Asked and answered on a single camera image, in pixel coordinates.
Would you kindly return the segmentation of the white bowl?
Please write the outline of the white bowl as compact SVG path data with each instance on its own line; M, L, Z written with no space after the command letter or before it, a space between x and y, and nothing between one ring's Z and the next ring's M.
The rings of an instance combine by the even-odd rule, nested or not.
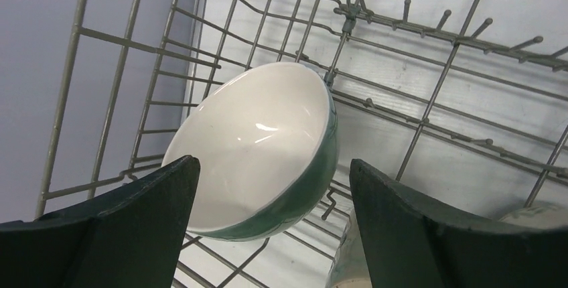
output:
M323 78L296 62L239 74L207 96L165 151L201 170L189 232L244 242L280 234L319 203L339 160L338 114Z

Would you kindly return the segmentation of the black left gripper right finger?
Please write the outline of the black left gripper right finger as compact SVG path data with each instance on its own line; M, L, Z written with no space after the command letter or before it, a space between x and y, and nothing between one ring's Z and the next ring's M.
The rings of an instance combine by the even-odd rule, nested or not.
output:
M392 180L361 159L350 189L374 287L566 287L567 228L492 220Z

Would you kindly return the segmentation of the cream mug with floral print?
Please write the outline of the cream mug with floral print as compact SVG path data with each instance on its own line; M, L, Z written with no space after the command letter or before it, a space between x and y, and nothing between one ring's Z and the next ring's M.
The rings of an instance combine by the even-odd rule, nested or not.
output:
M567 208L556 204L537 204L514 210L501 222L538 229L567 227Z

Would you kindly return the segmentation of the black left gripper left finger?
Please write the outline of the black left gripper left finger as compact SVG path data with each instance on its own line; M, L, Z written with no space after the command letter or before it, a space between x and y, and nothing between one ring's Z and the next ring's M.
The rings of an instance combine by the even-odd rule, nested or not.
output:
M184 156L31 222L1 225L2 287L170 287L200 162Z

